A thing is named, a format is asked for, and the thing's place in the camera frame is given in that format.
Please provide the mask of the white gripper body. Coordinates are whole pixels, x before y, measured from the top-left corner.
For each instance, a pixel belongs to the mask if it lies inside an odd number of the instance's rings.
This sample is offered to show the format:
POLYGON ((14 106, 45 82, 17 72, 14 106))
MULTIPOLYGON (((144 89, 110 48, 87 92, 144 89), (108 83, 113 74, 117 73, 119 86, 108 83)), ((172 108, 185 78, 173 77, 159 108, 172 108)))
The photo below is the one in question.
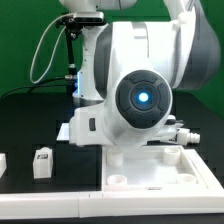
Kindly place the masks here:
POLYGON ((111 145, 101 120, 102 105, 80 107, 69 121, 69 143, 77 146, 111 145))

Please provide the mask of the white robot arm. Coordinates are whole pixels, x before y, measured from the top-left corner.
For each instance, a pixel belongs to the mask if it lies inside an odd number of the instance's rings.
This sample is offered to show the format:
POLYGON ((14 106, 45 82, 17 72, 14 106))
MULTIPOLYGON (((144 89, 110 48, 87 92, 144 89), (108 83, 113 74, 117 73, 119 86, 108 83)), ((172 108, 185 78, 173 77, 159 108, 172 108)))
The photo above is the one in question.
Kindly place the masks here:
POLYGON ((84 36, 73 95, 84 105, 69 122, 70 143, 137 148, 175 135, 173 90, 202 87, 221 58, 200 0, 163 0, 166 22, 113 23, 105 21, 105 11, 137 0, 59 1, 84 36))

